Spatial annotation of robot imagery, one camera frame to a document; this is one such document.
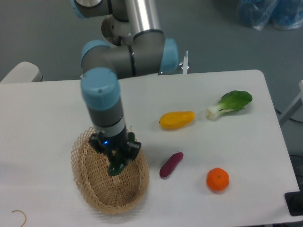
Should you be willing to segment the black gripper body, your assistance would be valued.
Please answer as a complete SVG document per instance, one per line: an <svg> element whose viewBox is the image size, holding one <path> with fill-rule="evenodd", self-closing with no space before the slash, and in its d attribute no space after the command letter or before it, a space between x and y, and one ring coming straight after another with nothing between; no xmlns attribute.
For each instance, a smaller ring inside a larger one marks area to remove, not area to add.
<svg viewBox="0 0 303 227"><path fill-rule="evenodd" d="M122 131L113 137L105 137L102 132L93 133L89 138L89 144L99 154L104 154L108 158L112 155L112 150L120 150L125 157L125 163L136 159L141 149L141 143L136 140L135 144L128 143L128 131Z"/></svg>

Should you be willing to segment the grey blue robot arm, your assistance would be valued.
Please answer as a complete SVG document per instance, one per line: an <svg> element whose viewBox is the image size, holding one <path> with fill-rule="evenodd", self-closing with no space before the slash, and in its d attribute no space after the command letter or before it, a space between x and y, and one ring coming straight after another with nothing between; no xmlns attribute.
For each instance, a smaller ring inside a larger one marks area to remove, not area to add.
<svg viewBox="0 0 303 227"><path fill-rule="evenodd" d="M105 41L86 43L81 52L82 97L95 133L89 142L112 164L136 159L141 145L128 139L119 79L172 71L178 66L178 47L165 38L154 0L73 0L80 18L111 15L130 26L131 42L112 47Z"/></svg>

